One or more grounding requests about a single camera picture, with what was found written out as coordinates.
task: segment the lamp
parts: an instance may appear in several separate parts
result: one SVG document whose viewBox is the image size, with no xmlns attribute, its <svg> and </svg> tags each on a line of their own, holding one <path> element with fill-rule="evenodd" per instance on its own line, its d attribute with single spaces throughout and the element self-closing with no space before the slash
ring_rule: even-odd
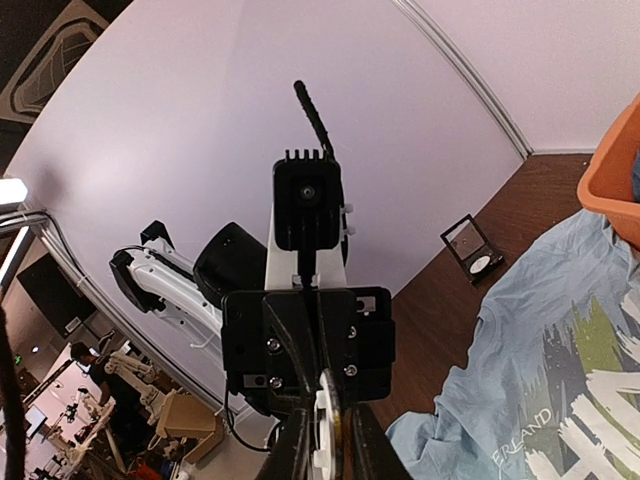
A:
<svg viewBox="0 0 640 480">
<path fill-rule="evenodd" d="M 19 178 L 0 179 L 0 205 L 19 205 L 27 199 L 29 190 Z"/>
</svg>

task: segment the person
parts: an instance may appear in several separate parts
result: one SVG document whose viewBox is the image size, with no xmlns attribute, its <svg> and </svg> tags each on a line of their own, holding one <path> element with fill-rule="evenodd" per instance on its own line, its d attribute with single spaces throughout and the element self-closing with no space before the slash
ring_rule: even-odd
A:
<svg viewBox="0 0 640 480">
<path fill-rule="evenodd" d="M 100 388 L 101 407 L 110 398 L 115 407 L 109 425 L 115 434 L 122 438 L 120 449 L 123 454 L 136 453 L 143 448 L 144 440 L 151 433 L 151 427 L 140 414 L 140 392 L 125 382 L 117 374 L 109 374 L 105 366 L 108 356 L 97 356 L 82 342 L 71 345 L 71 359 L 89 367 L 89 378 Z"/>
</svg>

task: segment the cardboard box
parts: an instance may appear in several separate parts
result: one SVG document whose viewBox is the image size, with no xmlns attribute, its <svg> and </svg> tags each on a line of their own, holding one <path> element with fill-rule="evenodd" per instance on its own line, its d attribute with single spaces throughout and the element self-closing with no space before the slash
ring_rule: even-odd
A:
<svg viewBox="0 0 640 480">
<path fill-rule="evenodd" d="M 224 425 L 220 417 L 216 418 L 216 430 L 211 433 L 207 438 L 204 438 L 198 442 L 189 453 L 184 457 L 184 461 L 195 465 L 202 460 L 209 452 L 216 448 L 224 440 Z"/>
<path fill-rule="evenodd" d="M 165 401 L 156 433 L 162 437 L 207 438 L 217 428 L 216 416 L 192 395 L 169 394 Z"/>
</svg>

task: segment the cable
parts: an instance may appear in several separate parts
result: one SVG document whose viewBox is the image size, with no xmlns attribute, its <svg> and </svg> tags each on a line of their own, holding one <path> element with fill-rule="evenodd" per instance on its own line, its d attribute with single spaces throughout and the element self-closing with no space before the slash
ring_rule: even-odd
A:
<svg viewBox="0 0 640 480">
<path fill-rule="evenodd" d="M 253 445 L 249 445 L 242 438 L 240 438 L 240 435 L 238 435 L 238 432 L 236 432 L 235 420 L 231 419 L 231 412 L 229 411 L 229 381 L 228 380 L 224 389 L 224 411 L 226 413 L 227 425 L 229 425 L 229 430 L 231 431 L 231 434 L 235 437 L 235 439 L 240 443 L 240 445 L 258 453 L 271 452 L 270 448 L 260 448 L 260 447 L 254 447 Z"/>
<path fill-rule="evenodd" d="M 7 317 L 0 307 L 0 393 L 4 399 L 7 429 L 7 464 L 5 480 L 23 480 L 26 450 L 24 408 L 20 400 L 20 387 L 13 364 L 13 354 L 7 335 Z"/>
<path fill-rule="evenodd" d="M 141 245 L 127 245 L 126 247 L 122 247 L 120 250 L 142 250 L 144 252 L 147 249 Z"/>
<path fill-rule="evenodd" d="M 151 440 L 149 440 L 149 444 L 147 445 L 147 451 L 149 450 L 153 450 L 154 448 L 156 448 L 158 446 L 158 444 L 160 444 L 160 441 L 162 440 L 162 437 L 160 435 L 154 435 Z"/>
<path fill-rule="evenodd" d="M 269 447 L 271 450 L 273 450 L 273 446 L 276 444 L 276 433 L 278 435 L 278 437 L 280 437 L 280 435 L 282 435 L 282 429 L 284 428 L 284 423 L 283 422 L 278 422 L 276 423 L 273 428 L 271 428 L 271 431 L 269 432 L 269 436 L 267 437 L 267 447 Z"/>
<path fill-rule="evenodd" d="M 58 221 L 55 219 L 55 217 L 53 215 L 51 215 L 46 210 L 42 210 L 40 213 L 42 213 L 45 217 L 47 217 L 49 219 L 49 221 L 51 222 L 51 224 L 53 225 L 53 227 L 56 230 L 56 235 L 60 239 L 60 242 L 62 243 L 62 246 L 67 251 L 67 254 L 69 254 L 69 259 L 71 260 L 71 263 L 73 264 L 74 267 L 76 267 L 76 269 L 80 273 L 82 273 L 84 275 L 84 270 L 82 269 L 82 267 L 80 267 L 80 263 L 78 263 L 78 260 L 76 259 L 75 255 L 73 254 L 73 251 L 71 250 L 71 247 L 69 246 L 69 243 L 67 242 L 67 239 L 65 238 L 64 234 L 62 233 L 62 229 L 60 228 L 60 225 L 58 224 Z"/>
</svg>

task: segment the camera lens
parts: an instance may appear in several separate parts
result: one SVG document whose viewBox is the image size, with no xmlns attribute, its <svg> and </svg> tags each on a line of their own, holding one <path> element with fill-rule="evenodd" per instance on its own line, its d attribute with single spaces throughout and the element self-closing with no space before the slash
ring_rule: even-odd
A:
<svg viewBox="0 0 640 480">
<path fill-rule="evenodd" d="M 306 201 L 313 200 L 313 197 L 315 196 L 316 196 L 316 189 L 313 188 L 311 185 L 305 185 L 300 189 L 300 197 L 303 200 L 306 200 Z"/>
</svg>

